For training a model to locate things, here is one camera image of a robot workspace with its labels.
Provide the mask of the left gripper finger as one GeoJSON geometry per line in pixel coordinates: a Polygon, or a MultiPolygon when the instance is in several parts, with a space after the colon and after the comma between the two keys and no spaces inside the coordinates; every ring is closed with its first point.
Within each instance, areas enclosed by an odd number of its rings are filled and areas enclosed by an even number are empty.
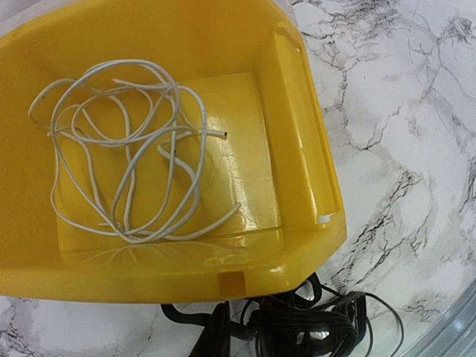
{"type": "Polygon", "coordinates": [[[189,357],[230,357],[231,315],[229,303],[219,303],[208,318],[205,327],[189,357]]]}

